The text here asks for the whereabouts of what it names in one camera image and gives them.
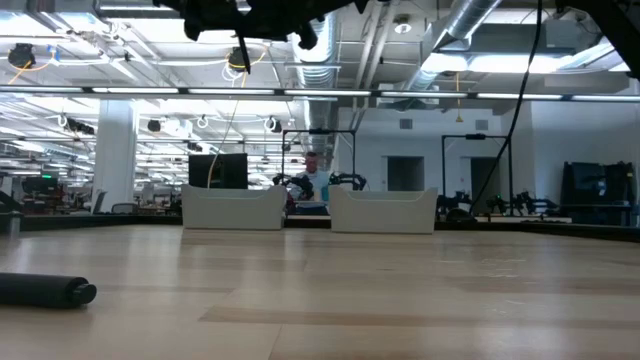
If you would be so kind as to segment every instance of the computer monitor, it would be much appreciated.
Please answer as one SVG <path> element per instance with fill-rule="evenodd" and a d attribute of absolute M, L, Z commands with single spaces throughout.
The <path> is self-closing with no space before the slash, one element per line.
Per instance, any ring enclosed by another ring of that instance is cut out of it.
<path fill-rule="evenodd" d="M 209 169 L 215 155 L 189 155 L 189 185 L 207 188 Z M 218 189 L 247 189 L 247 154 L 220 154 L 213 168 L 211 186 Z"/>
<path fill-rule="evenodd" d="M 57 178 L 28 177 L 22 182 L 22 189 L 27 194 L 51 195 L 58 187 Z"/>

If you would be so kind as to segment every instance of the doorway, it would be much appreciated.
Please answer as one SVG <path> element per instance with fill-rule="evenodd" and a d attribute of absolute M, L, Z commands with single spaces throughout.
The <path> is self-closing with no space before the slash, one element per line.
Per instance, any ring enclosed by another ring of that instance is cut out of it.
<path fill-rule="evenodd" d="M 424 158 L 387 157 L 388 191 L 424 191 Z"/>
<path fill-rule="evenodd" d="M 476 200 L 476 195 L 480 193 L 485 180 L 487 180 L 494 162 L 495 158 L 471 158 L 471 198 L 474 201 Z M 491 180 L 489 180 L 489 184 L 487 184 L 487 188 L 480 199 L 476 201 L 474 212 L 477 211 L 481 214 L 490 212 L 491 209 L 487 206 L 487 199 L 501 195 L 500 189 L 500 163 L 498 163 Z"/>

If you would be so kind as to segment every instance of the person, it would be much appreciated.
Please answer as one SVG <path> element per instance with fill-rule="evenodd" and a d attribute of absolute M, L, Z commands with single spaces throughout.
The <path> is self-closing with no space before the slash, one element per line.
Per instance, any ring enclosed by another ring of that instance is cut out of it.
<path fill-rule="evenodd" d="M 329 187 L 329 173 L 318 169 L 318 154 L 309 151 L 304 157 L 305 171 L 296 175 L 296 177 L 307 176 L 309 181 L 313 185 L 314 198 L 327 200 L 324 193 L 327 193 Z M 306 199 L 302 194 L 300 187 L 294 186 L 290 192 L 294 200 L 303 201 L 298 203 L 298 214 L 300 215 L 329 215 L 327 207 L 323 203 L 311 202 L 304 203 L 304 201 L 313 201 L 314 199 Z"/>

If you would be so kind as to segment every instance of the black foam roller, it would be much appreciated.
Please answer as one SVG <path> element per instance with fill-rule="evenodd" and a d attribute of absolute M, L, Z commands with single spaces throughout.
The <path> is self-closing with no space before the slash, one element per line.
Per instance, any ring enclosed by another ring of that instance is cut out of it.
<path fill-rule="evenodd" d="M 0 273 L 0 304 L 70 309 L 96 297 L 96 287 L 73 276 Z"/>

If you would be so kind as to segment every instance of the white bin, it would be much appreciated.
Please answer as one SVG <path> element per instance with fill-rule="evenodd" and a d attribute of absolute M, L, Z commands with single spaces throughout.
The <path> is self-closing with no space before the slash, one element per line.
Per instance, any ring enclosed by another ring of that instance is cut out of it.
<path fill-rule="evenodd" d="M 182 186 L 182 221 L 188 229 L 280 230 L 287 191 Z"/>
<path fill-rule="evenodd" d="M 329 187 L 331 230 L 383 234 L 432 234 L 438 189 L 346 191 Z"/>

